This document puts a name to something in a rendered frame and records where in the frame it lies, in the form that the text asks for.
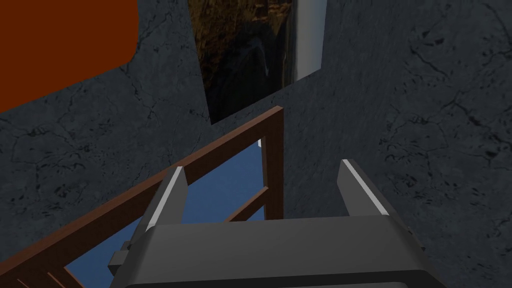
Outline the dark landscape wall picture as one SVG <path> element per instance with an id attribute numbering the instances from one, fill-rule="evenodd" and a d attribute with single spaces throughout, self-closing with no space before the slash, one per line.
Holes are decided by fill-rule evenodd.
<path id="1" fill-rule="evenodd" d="M 328 0 L 187 0 L 212 124 L 322 66 Z"/>

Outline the brown wooden window frame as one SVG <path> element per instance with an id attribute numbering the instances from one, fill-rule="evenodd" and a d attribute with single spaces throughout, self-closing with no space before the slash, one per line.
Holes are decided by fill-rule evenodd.
<path id="1" fill-rule="evenodd" d="M 271 108 L 175 163 L 193 184 L 257 140 L 264 187 L 230 215 L 230 222 L 246 221 L 260 208 L 266 220 L 284 217 L 283 108 Z M 67 265 L 142 217 L 166 174 L 162 170 L 0 262 L 0 288 L 84 288 Z"/>

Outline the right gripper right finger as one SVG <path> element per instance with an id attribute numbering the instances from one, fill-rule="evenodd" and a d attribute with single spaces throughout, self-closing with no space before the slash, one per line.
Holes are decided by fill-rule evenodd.
<path id="1" fill-rule="evenodd" d="M 405 227 L 397 211 L 354 159 L 341 160 L 336 183 L 351 217 L 385 215 Z"/>

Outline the orange-red rounded panel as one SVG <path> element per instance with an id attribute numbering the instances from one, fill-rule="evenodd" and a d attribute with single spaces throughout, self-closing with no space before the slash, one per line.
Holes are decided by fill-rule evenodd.
<path id="1" fill-rule="evenodd" d="M 0 0 L 0 113 L 126 64 L 138 0 Z"/>

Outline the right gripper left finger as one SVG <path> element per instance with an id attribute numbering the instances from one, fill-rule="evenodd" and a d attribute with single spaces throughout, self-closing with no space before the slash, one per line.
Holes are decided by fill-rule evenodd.
<path id="1" fill-rule="evenodd" d="M 172 167 L 158 186 L 133 233 L 136 242 L 156 225 L 180 224 L 188 195 L 188 183 L 184 167 Z"/>

